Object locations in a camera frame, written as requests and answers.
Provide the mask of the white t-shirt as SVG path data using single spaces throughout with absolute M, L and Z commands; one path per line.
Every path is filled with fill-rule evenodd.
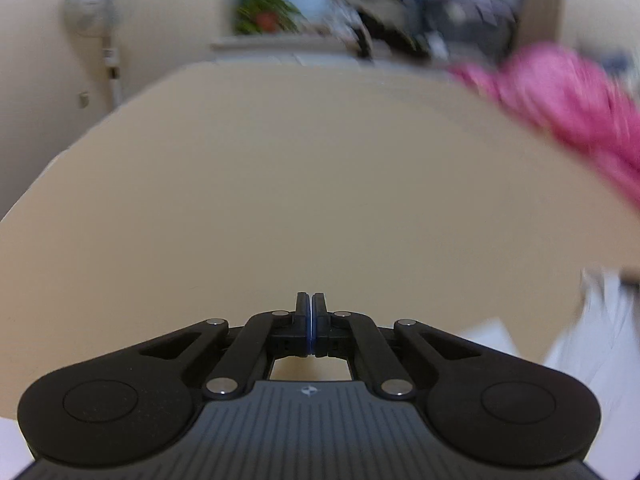
M 557 322 L 552 341 L 541 341 L 541 364 L 570 375 L 597 397 L 602 422 L 587 456 L 605 479 L 639 477 L 639 273 L 585 269 L 568 296 L 527 280 L 511 287 L 503 313 L 486 314 L 459 334 L 521 356 L 510 321 L 526 335 L 542 336 Z

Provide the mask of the pile of dark clothes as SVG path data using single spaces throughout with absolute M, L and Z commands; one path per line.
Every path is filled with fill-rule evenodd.
M 360 52 L 370 58 L 372 40 L 393 52 L 426 61 L 431 57 L 422 32 L 416 0 L 337 0 L 352 16 L 360 35 Z

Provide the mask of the pink quilt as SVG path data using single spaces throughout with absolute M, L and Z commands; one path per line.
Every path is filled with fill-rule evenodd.
M 559 44 L 532 44 L 494 68 L 460 63 L 456 81 L 550 134 L 639 203 L 639 105 L 605 70 Z

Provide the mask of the clear plastic storage bin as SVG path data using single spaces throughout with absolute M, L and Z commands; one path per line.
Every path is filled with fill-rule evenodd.
M 447 47 L 471 47 L 497 62 L 511 50 L 520 7 L 520 0 L 422 0 L 422 15 Z

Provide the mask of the white standing fan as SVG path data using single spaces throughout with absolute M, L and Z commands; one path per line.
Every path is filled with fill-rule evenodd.
M 81 37 L 98 38 L 110 88 L 112 107 L 122 105 L 122 60 L 116 46 L 116 32 L 132 13 L 134 0 L 63 0 L 66 27 Z

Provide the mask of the potted green plant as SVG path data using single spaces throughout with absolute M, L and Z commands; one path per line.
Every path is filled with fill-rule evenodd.
M 234 11 L 235 35 L 295 34 L 300 11 L 288 0 L 240 0 Z

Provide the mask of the wooden wardrobe panel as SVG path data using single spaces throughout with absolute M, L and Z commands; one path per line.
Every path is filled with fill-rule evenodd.
M 559 37 L 563 0 L 523 0 L 515 47 L 555 42 Z

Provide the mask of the white wall socket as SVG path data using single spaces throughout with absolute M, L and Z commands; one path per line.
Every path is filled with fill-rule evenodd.
M 90 98 L 87 91 L 78 94 L 78 103 L 80 108 L 86 108 L 89 105 Z

